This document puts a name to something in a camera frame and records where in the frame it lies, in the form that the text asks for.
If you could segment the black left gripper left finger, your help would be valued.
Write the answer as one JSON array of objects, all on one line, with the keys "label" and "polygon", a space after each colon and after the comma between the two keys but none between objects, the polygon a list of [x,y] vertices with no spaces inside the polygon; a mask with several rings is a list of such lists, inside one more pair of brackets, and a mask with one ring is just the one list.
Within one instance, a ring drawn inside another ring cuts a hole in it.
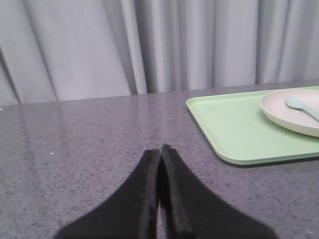
[{"label": "black left gripper left finger", "polygon": [[155,239],[160,150],[146,150],[126,181],[106,201],[64,226],[57,239]]}]

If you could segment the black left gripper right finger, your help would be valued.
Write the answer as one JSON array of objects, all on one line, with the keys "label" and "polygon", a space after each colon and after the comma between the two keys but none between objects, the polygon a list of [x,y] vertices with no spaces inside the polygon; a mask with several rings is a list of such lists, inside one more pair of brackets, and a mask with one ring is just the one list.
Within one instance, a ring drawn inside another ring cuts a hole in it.
[{"label": "black left gripper right finger", "polygon": [[161,207],[169,239],[275,239],[269,226],[210,191],[176,149],[161,150]]}]

